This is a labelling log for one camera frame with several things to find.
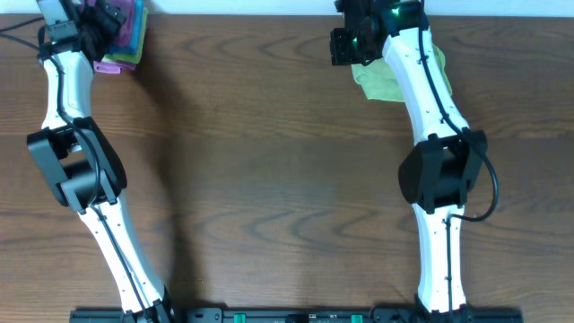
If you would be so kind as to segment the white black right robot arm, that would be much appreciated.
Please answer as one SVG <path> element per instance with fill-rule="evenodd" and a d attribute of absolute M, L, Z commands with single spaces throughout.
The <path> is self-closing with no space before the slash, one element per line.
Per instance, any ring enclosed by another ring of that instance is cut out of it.
<path fill-rule="evenodd" d="M 333 65 L 386 63 L 404 97 L 413 149 L 398 182 L 414 210 L 421 252 L 417 303 L 430 320 L 459 321 L 466 306 L 460 274 L 461 224 L 487 140 L 470 129 L 445 84 L 421 1 L 335 2 L 344 25 L 330 34 Z"/>

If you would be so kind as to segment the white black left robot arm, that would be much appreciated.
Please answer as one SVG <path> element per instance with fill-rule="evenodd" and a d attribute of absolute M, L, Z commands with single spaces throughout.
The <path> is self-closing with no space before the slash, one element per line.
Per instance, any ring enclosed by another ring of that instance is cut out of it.
<path fill-rule="evenodd" d="M 179 322 L 164 282 L 147 260 L 130 219 L 126 172 L 91 115 L 93 64 L 104 58 L 126 17 L 105 1 L 40 1 L 39 61 L 48 77 L 48 109 L 27 137 L 48 188 L 79 215 L 116 282 L 121 310 L 76 311 L 82 322 Z"/>

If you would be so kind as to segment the purple microfiber cloth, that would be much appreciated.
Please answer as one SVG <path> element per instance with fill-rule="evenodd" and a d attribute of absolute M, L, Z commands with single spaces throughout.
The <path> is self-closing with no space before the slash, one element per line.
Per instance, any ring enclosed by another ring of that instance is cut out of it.
<path fill-rule="evenodd" d="M 140 13 L 142 3 L 140 0 L 106 0 L 106 4 L 115 6 L 125 16 L 126 19 L 119 30 L 114 45 L 118 47 L 127 46 L 131 41 L 135 20 Z"/>

